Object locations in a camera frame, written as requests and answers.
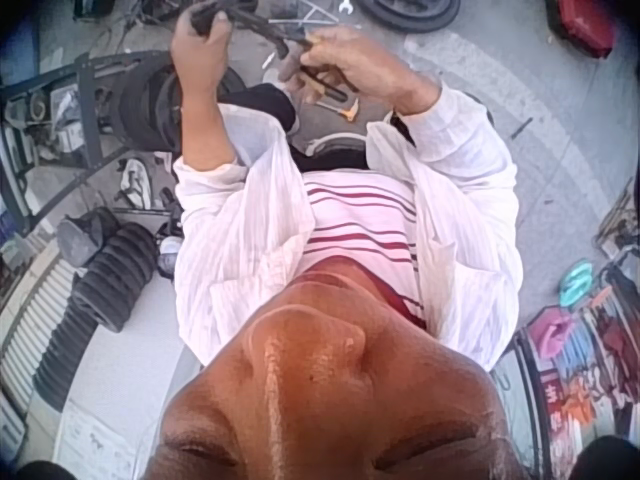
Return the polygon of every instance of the pliers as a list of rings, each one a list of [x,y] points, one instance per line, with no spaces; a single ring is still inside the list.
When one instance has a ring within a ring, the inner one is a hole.
[[[313,43],[303,34],[286,33],[281,28],[270,24],[266,18],[242,10],[237,4],[228,0],[204,4],[201,9],[191,15],[191,25],[198,35],[209,35],[213,18],[220,10],[224,10],[232,22],[241,23],[252,32],[273,43],[280,60],[289,55],[289,47],[285,40],[297,43],[303,50],[309,50],[313,46]],[[307,77],[305,80],[314,90],[340,103],[348,100],[349,97],[345,92],[318,78],[319,71],[317,69],[302,65],[300,71]]]

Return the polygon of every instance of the red object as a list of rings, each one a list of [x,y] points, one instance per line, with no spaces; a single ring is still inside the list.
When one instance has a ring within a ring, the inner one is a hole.
[[[613,20],[599,0],[558,0],[563,36],[596,58],[613,49]]]

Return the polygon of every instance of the green object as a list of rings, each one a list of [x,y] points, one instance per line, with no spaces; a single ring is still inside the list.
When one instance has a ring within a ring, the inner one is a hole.
[[[593,285],[593,264],[582,260],[574,265],[560,282],[560,306],[571,307],[584,297]]]

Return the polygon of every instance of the wrench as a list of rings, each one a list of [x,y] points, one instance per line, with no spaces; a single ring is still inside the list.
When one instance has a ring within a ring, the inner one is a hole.
[[[351,105],[351,108],[349,110],[334,107],[333,105],[329,105],[328,103],[324,103],[324,102],[316,102],[315,105],[317,105],[318,107],[326,108],[327,110],[330,110],[332,112],[335,112],[341,117],[344,117],[347,122],[353,123],[356,119],[356,115],[358,114],[360,102],[359,102],[359,99],[356,98],[356,101],[353,102],[353,105]]]
[[[338,6],[338,11],[342,13],[343,10],[347,11],[347,15],[351,15],[353,13],[353,5],[351,5],[351,0],[342,0],[342,3]]]

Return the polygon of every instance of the hand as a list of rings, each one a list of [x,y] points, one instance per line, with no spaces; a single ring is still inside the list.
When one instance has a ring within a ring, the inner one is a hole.
[[[213,19],[209,37],[200,37],[191,26],[191,15],[200,8],[201,3],[180,15],[171,41],[171,57],[183,98],[215,99],[229,62],[227,47],[231,39],[231,23],[221,11]]]
[[[348,80],[364,95],[388,103],[399,113],[410,115],[428,110],[438,100],[440,89],[426,78],[411,70],[375,41],[348,27],[329,27],[314,31],[309,40],[313,47],[300,56],[300,63],[327,70],[324,80],[339,85]],[[291,63],[285,62],[291,75]],[[296,75],[289,80],[292,90],[303,87],[304,77]],[[319,99],[319,94],[305,92],[307,102]]]

